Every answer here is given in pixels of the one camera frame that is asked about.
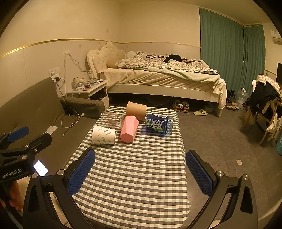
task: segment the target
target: gray sofa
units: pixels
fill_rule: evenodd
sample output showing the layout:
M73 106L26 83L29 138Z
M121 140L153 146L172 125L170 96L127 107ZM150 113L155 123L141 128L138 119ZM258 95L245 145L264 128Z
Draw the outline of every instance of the gray sofa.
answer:
M0 107L0 133L9 133L23 126L29 128L28 136L12 143L9 148L24 146L50 126L58 127L51 135L51 145L36 155L36 161L40 160L47 167L49 175L65 167L105 109L104 103L97 100L67 97L67 102L80 115L85 114L69 130L61 126L61 119L64 126L71 126L75 116L65 114L66 103L62 97L58 98L55 83L50 77L31 86Z

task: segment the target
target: bed headboard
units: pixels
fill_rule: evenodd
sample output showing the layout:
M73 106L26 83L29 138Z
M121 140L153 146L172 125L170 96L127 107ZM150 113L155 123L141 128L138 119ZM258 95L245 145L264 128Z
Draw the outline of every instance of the bed headboard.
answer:
M87 62L89 68L93 73L93 77L98 78L98 72L103 69L107 69L106 62L112 59L125 58L125 52L119 50L112 42L108 42L101 50L90 50L87 54Z

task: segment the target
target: hand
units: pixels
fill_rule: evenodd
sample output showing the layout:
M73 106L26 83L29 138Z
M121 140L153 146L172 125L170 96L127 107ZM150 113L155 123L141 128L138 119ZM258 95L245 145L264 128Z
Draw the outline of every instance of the hand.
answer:
M23 203L21 202L21 195L19 193L19 185L17 181L14 181L9 190L10 200L9 204L16 210L21 210L23 208ZM2 206L5 208L6 204L3 200L0 200Z

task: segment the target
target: floral blanket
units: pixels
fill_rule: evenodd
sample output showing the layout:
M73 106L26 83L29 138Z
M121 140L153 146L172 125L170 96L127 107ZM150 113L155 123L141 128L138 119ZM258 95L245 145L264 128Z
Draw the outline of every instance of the floral blanket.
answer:
M181 58L183 61L169 60L165 63L164 60L169 55L138 52L136 57L130 59L123 59L118 64L119 68L140 69L140 68L158 68L169 69L176 71L195 72L202 74L217 75L218 71L207 68L203 62L197 60L187 60Z

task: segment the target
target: plastic water bottle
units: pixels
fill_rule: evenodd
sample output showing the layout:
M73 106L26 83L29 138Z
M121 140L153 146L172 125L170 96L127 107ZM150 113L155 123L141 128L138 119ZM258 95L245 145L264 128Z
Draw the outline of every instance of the plastic water bottle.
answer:
M247 94L245 88L241 88L240 91L237 92L235 96L235 101L237 103L237 106L241 109L243 109L243 103L247 101L249 95Z
M93 86L93 85L94 85L94 80L93 80L93 74L92 74L91 69L88 70L87 75L88 75L88 78L89 78L89 84L90 84L90 86Z

